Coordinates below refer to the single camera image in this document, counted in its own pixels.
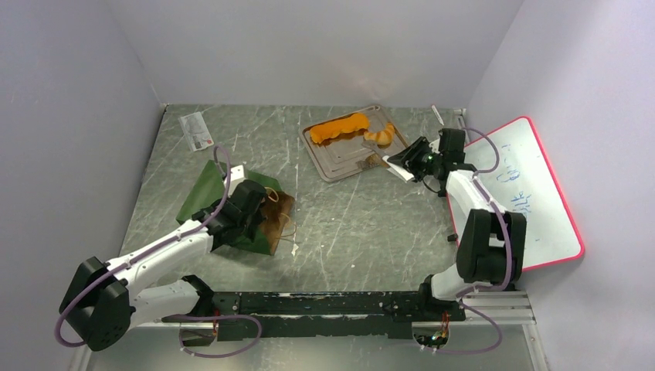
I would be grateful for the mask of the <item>green paper bag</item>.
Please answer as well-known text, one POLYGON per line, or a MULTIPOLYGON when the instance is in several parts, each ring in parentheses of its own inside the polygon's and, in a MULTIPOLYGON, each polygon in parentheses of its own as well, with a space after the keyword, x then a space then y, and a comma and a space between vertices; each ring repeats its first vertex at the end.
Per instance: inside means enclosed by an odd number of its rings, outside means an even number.
MULTIPOLYGON (((190 219, 202 222, 220 204, 225 188, 222 171, 226 168, 224 162, 206 162, 175 217, 179 224, 190 219)), ((233 166, 231 173, 226 202, 209 224, 210 231, 218 232, 213 247, 227 245, 273 256, 290 223, 295 198, 267 175, 241 165, 233 166)))

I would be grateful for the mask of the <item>fake croissant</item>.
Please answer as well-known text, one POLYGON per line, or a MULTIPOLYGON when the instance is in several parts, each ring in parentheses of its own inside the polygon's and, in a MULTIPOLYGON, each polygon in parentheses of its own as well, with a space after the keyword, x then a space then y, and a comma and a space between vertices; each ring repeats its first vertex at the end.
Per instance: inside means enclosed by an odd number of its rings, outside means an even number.
POLYGON ((383 130, 377 132, 366 131, 363 137, 365 141, 371 141, 379 146, 386 146, 392 143, 394 135, 395 127, 389 122, 383 130))

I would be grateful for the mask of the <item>metal baking tray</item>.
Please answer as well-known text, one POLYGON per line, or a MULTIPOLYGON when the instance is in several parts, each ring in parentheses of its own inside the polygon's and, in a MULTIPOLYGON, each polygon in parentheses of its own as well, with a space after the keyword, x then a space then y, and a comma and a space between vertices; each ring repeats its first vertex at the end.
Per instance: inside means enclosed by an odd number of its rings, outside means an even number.
POLYGON ((409 146, 399 126, 393 121, 392 116, 382 106, 371 105, 352 111, 348 114, 342 114, 326 121, 307 124, 299 129, 300 142, 305 146, 308 154, 314 163, 319 176, 326 182, 336 182, 347 177, 357 175, 368 168, 378 166, 378 163, 367 160, 374 151, 362 145, 364 138, 362 131, 349 134, 341 134, 339 137, 324 141, 322 144, 315 144, 311 140, 310 129, 319 124, 325 124, 329 121, 347 118, 355 113, 364 114, 370 122, 370 129, 374 132, 385 129, 386 124, 393 124, 395 135, 391 144, 379 146, 387 155, 395 155, 409 146))

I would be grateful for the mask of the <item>metal tongs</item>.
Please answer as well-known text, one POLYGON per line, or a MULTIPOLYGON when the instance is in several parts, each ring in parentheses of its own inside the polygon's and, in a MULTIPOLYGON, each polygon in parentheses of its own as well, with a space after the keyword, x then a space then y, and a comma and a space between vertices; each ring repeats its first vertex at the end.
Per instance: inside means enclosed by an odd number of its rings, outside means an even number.
POLYGON ((373 151, 372 155, 369 155, 364 160, 357 161, 357 165, 361 170, 368 170, 375 166, 381 166, 403 182, 413 182, 415 180, 412 173, 399 165, 393 165, 389 162, 389 155, 387 155, 374 141, 363 141, 361 145, 364 148, 373 151))

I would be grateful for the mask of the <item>orange fake braided bread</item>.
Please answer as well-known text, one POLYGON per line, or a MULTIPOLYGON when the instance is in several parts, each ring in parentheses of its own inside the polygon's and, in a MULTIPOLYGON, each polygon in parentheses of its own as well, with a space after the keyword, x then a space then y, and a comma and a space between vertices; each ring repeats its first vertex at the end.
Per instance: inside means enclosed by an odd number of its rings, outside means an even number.
POLYGON ((341 134, 366 130, 370 126, 369 119, 362 113, 354 113, 348 117, 335 119, 323 124, 314 125, 309 130, 313 143, 319 145, 324 141, 334 139, 341 134))

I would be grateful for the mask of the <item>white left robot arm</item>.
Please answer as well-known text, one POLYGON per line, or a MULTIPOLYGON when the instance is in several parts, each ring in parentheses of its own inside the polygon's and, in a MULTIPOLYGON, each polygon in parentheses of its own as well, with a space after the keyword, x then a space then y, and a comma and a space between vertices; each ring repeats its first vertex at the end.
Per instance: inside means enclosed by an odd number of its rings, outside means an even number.
POLYGON ((127 331, 163 318, 209 321, 217 314, 213 290, 195 275, 154 283, 179 264, 246 237, 264 217, 264 186, 243 180, 232 192, 194 213, 175 230, 132 253, 81 263, 59 307, 54 335, 66 347, 100 351, 127 331))

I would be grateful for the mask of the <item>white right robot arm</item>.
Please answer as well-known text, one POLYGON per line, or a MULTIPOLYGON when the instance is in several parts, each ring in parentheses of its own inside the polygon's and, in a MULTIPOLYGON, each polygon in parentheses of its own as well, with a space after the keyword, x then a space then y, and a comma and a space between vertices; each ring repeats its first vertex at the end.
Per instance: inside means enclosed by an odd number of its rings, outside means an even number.
POLYGON ((416 301, 418 313, 427 320, 444 313, 446 301, 476 290, 503 291, 521 276, 527 220, 502 206, 481 181, 481 175, 499 166, 500 152, 493 146, 493 165, 478 168, 466 161, 465 140, 463 130, 446 128, 440 131, 436 147, 421 137, 386 158, 408 180, 423 182, 429 176, 438 180, 438 196, 455 201, 466 217, 457 234, 454 264, 429 277, 429 291, 416 301))

